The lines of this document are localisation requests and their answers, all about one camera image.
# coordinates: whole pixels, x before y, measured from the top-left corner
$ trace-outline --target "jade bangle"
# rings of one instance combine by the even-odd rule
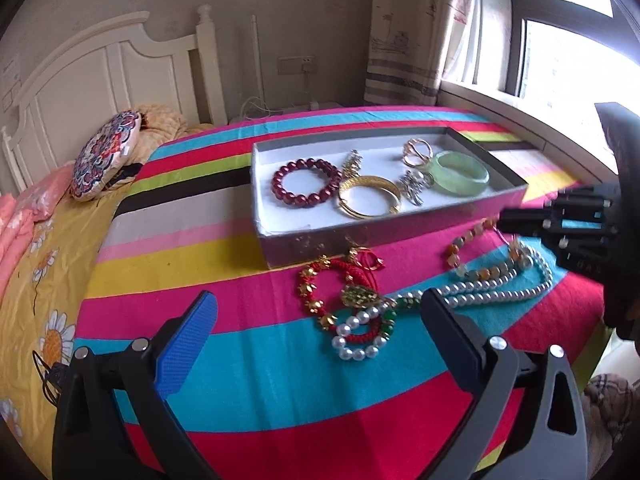
[[[440,187],[462,196],[476,196],[489,183],[489,172],[475,158],[460,152],[436,153],[426,171]]]

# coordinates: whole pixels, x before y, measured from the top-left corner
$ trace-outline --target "window frame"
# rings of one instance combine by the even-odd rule
[[[526,59],[527,22],[563,28],[597,41],[640,65],[640,41],[615,0],[613,17],[565,0],[511,0],[511,46],[505,92],[520,96]]]

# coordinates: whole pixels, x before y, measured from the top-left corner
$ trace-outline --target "white headboard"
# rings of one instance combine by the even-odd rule
[[[19,190],[74,160],[111,116],[159,103],[201,121],[196,108],[191,50],[198,51],[211,121],[226,124],[211,7],[198,8],[196,33],[153,41],[132,12],[97,23],[60,45],[27,78],[16,96],[18,128],[2,127],[2,148]]]

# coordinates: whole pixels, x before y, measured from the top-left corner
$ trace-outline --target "curtain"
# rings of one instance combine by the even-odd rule
[[[462,76],[478,0],[373,0],[364,100],[433,105],[447,70]]]

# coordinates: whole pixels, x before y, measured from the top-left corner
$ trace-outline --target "blue stripe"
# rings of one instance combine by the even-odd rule
[[[308,117],[298,117],[293,119],[283,119],[281,121],[268,121],[266,123],[240,126],[231,130],[214,132],[200,137],[187,137],[181,142],[161,146],[149,157],[151,160],[159,160],[178,153],[190,152],[199,148],[206,148],[215,144],[222,144],[231,140],[249,139],[251,137],[263,136],[266,134],[276,134],[291,130],[302,130],[304,128],[315,128],[317,126],[339,126],[341,124],[353,123],[373,123],[379,121],[467,121],[475,123],[489,123],[484,117],[464,112],[438,112],[420,110],[382,110],[379,112],[340,112],[335,114],[321,114]]]
[[[540,248],[537,241],[530,243]],[[543,250],[547,261],[549,252]],[[486,266],[504,248],[476,259]],[[554,270],[554,283],[565,275]],[[536,270],[509,286],[540,283]],[[450,283],[441,274],[398,293]],[[503,333],[539,301],[475,306],[464,312],[487,336]],[[119,351],[129,341],[76,339],[98,354]],[[210,335],[182,389],[167,398],[187,431],[238,432],[289,428],[344,415],[395,397],[446,371],[417,312],[403,312],[396,333],[375,360],[342,362],[329,336],[311,319]],[[124,421],[137,423],[126,394],[116,398]]]

